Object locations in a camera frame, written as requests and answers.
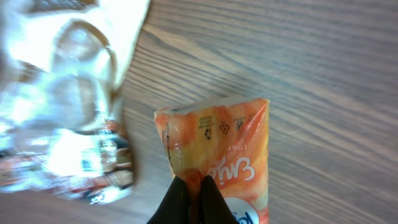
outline wooden surface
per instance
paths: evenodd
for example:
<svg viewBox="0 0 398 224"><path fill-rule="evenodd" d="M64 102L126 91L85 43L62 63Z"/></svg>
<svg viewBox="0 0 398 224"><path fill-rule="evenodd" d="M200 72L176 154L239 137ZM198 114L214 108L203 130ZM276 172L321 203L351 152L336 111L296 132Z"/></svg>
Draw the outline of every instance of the wooden surface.
<svg viewBox="0 0 398 224"><path fill-rule="evenodd" d="M124 86L134 194L0 195L2 223L145 223L171 183L153 112L235 94L271 100L271 223L398 223L397 0L153 0Z"/></svg>

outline yellow patch on packet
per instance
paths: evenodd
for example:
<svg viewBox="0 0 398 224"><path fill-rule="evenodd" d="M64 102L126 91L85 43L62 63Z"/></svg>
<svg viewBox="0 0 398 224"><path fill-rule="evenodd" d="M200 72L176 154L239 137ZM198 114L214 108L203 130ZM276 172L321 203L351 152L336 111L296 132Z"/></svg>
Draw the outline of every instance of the yellow patch on packet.
<svg viewBox="0 0 398 224"><path fill-rule="evenodd" d="M164 108L155 123L191 199L211 175L237 220L268 224L269 100L234 97Z"/></svg>

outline black icon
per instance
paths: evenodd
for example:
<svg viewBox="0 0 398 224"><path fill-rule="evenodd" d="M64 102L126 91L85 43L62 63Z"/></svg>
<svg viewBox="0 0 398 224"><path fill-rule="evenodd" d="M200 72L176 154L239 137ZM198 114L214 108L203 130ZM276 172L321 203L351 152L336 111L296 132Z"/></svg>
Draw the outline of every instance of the black icon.
<svg viewBox="0 0 398 224"><path fill-rule="evenodd" d="M211 139L211 128L206 129L205 137L207 138L207 140Z"/></svg>
<svg viewBox="0 0 398 224"><path fill-rule="evenodd" d="M221 130L224 134L228 134L229 125L228 125L228 124L222 124L222 125L220 125L220 130Z"/></svg>
<svg viewBox="0 0 398 224"><path fill-rule="evenodd" d="M239 130L239 128L241 128L242 125L243 125L243 121L236 122L236 124L235 124L236 130Z"/></svg>

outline orange snack bag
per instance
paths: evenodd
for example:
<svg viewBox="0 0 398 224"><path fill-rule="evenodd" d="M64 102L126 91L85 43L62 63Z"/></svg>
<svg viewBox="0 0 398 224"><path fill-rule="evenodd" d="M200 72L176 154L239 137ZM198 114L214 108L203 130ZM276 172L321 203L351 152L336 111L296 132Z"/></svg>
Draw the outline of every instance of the orange snack bag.
<svg viewBox="0 0 398 224"><path fill-rule="evenodd" d="M185 181L193 203L200 181L211 175L238 222L268 223L269 100L164 108L155 123L172 172Z"/></svg>

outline packaging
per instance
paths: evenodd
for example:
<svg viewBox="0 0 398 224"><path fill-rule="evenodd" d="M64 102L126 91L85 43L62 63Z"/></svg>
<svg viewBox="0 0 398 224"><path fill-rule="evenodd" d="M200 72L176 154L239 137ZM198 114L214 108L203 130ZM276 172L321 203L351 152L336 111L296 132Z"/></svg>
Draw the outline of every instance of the packaging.
<svg viewBox="0 0 398 224"><path fill-rule="evenodd" d="M131 192L120 89L148 3L0 1L0 192Z"/></svg>
<svg viewBox="0 0 398 224"><path fill-rule="evenodd" d="M165 108L155 123L191 204L200 181L211 175L239 223L268 223L268 100L233 97Z"/></svg>

